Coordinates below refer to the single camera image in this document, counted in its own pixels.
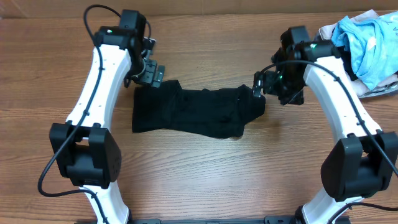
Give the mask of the black t-shirt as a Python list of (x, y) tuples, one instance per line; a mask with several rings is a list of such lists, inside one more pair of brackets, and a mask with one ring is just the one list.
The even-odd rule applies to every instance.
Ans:
[(177, 80), (134, 91), (132, 131), (171, 129), (211, 138), (240, 138), (247, 123), (262, 116), (266, 99), (251, 88), (184, 90)]

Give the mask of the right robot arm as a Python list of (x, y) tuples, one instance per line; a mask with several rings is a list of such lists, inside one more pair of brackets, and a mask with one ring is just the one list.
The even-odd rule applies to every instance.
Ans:
[(280, 37), (272, 63), (254, 76), (253, 95), (301, 105), (303, 88), (319, 100), (335, 145), (321, 167), (322, 187), (294, 215), (267, 216), (266, 223), (348, 223), (354, 206), (386, 190), (397, 174), (397, 134), (386, 133), (367, 113), (345, 74), (339, 50), (330, 40), (312, 41), (304, 26)]

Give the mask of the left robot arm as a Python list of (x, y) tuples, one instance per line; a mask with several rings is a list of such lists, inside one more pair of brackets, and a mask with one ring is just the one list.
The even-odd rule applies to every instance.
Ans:
[(111, 135), (111, 121), (120, 88), (131, 83), (158, 88), (165, 67), (150, 59), (156, 43), (145, 29), (149, 22), (139, 11), (123, 10), (118, 26), (103, 26), (90, 33), (93, 59), (81, 95), (64, 123), (54, 123), (49, 139), (53, 158), (38, 181), (46, 197), (57, 193), (43, 190), (44, 177), (53, 163), (60, 174), (84, 193), (95, 212), (97, 223), (132, 223), (132, 214), (123, 202), (117, 178), (121, 151)]

